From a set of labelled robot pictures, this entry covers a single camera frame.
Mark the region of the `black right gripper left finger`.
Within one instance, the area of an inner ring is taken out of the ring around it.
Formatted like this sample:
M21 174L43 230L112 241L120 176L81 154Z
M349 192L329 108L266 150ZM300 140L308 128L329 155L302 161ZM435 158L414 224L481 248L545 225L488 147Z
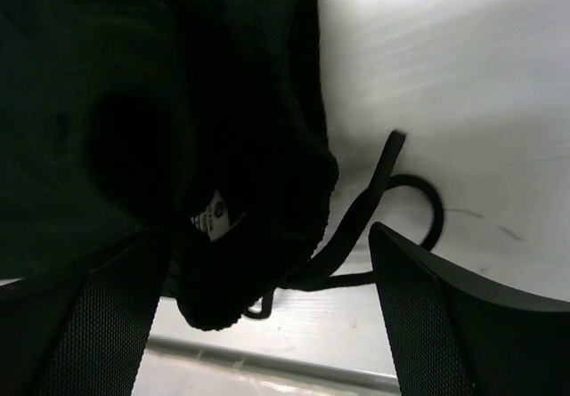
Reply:
M139 233L1 287L3 395L128 395L170 264Z

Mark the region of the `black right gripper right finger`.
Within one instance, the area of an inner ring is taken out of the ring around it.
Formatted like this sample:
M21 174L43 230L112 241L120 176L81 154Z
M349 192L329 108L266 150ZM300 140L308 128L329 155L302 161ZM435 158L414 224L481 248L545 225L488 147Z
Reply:
M490 280L384 224L369 235L403 395L567 395L569 304Z

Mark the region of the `black shorts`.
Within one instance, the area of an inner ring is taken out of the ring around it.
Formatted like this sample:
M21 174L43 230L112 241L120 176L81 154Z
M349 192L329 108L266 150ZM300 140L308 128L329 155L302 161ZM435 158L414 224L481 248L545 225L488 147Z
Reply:
M318 0L1 0L1 276L57 269L139 231L175 251L191 327L270 315L278 288L369 285L338 268L394 174L392 132L330 238L338 162Z

